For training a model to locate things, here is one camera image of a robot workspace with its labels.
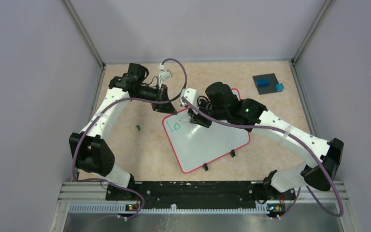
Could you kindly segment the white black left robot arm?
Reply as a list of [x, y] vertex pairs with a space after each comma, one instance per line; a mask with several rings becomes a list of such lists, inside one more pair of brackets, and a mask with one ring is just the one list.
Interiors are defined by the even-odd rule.
[[144, 84], [148, 74], [146, 67], [130, 63], [126, 73], [110, 81], [104, 100], [90, 122], [69, 138], [75, 168], [117, 185], [117, 194], [124, 200], [133, 198], [136, 188], [130, 183], [131, 174], [116, 165], [115, 156], [107, 145], [120, 114], [133, 100], [148, 102], [157, 112], [177, 113], [169, 100], [168, 88], [162, 83], [171, 78], [171, 71], [160, 65], [156, 87]]

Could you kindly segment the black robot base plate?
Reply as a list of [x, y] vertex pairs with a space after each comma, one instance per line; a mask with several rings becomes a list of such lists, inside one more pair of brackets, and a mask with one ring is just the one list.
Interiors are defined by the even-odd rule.
[[107, 187], [108, 201], [145, 200], [145, 209], [251, 209], [279, 200], [293, 200], [295, 191], [278, 192], [261, 181], [136, 181], [131, 191]]

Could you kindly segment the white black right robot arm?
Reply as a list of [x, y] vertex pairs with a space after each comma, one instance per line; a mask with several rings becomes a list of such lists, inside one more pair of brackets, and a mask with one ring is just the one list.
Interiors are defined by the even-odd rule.
[[342, 160], [344, 143], [313, 136], [285, 122], [265, 105], [240, 99], [230, 86], [215, 82], [200, 96], [193, 88], [182, 90], [181, 105], [189, 107], [190, 122], [209, 128], [213, 122], [243, 129], [268, 138], [288, 149], [302, 163], [286, 170], [274, 170], [264, 179], [264, 193], [277, 199], [283, 192], [300, 187], [329, 191]]

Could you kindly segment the pink framed whiteboard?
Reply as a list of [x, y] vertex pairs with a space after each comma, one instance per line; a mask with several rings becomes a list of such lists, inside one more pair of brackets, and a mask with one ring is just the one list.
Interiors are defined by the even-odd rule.
[[162, 120], [162, 126], [183, 173], [190, 173], [250, 143], [249, 132], [213, 123], [209, 128], [189, 122], [188, 109]]

